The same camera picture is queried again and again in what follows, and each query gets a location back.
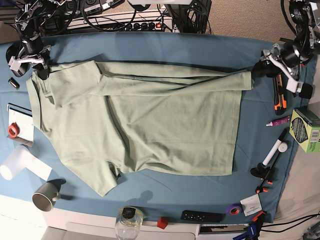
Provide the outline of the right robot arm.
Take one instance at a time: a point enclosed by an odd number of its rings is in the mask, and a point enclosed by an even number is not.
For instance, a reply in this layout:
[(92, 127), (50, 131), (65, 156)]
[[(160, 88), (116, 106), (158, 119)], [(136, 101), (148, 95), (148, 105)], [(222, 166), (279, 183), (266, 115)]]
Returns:
[(28, 0), (15, 17), (11, 26), (19, 34), (19, 44), (7, 49), (6, 60), (16, 77), (23, 76), (28, 67), (32, 67), (42, 80), (49, 77), (52, 47), (44, 44), (41, 27), (65, 3), (65, 0)]

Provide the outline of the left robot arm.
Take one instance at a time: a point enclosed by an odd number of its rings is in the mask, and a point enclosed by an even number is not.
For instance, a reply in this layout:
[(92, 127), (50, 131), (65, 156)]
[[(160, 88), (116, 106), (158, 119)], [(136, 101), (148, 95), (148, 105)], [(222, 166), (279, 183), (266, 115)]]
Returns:
[(264, 49), (260, 60), (254, 65), (253, 78), (267, 76), (274, 78), (282, 73), (294, 75), (300, 65), (307, 64), (320, 54), (320, 2), (318, 0), (290, 0), (288, 11), (285, 2), (280, 1), (284, 20), (295, 38), (285, 40), (283, 45), (274, 44)]

